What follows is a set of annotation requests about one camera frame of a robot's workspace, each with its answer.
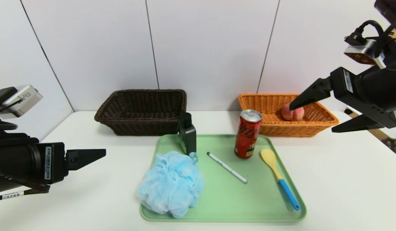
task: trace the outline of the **wicker basket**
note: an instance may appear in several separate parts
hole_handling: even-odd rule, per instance
[[[253,109],[262,114],[260,134],[266,136],[312,137],[320,131],[335,126],[339,120],[320,103],[304,107],[303,121],[286,121],[281,115],[285,104],[297,94],[242,94],[238,100],[242,110]]]
[[[183,111],[183,90],[119,90],[101,105],[95,120],[119,136],[162,136],[178,132]]]

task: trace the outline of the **pen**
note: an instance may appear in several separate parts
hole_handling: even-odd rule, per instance
[[[212,153],[207,152],[207,155],[212,158],[214,161],[216,161],[218,164],[220,164],[222,167],[224,167],[226,170],[228,170],[230,173],[232,173],[234,176],[236,176],[236,178],[238,178],[239,180],[241,180],[242,182],[244,182],[245,184],[248,183],[248,180],[246,180],[245,178],[243,178],[240,174],[238,174],[236,171],[232,170],[232,168],[230,168],[228,165],[224,164],[222,161],[220,161],[220,159],[218,159],[217,157],[215,157],[214,155],[212,155]]]

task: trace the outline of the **soda can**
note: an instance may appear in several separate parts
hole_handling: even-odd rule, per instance
[[[242,159],[253,155],[259,128],[261,127],[262,114],[255,110],[245,110],[239,117],[239,129],[236,135],[235,154]]]

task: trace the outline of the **orange wicker basket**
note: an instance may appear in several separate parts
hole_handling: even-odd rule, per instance
[[[260,134],[265,136],[312,137],[339,120],[320,103],[304,107],[302,121],[286,121],[281,115],[285,104],[292,102],[298,94],[242,94],[238,101],[242,110],[253,109],[262,114]]]

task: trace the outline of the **spoon handle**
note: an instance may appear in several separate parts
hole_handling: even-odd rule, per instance
[[[296,211],[298,211],[301,207],[299,206],[298,201],[296,200],[295,196],[292,194],[292,191],[289,189],[288,185],[286,184],[286,181],[284,179],[280,179],[277,182],[284,190],[286,196],[288,197],[289,201],[292,204],[292,207]]]

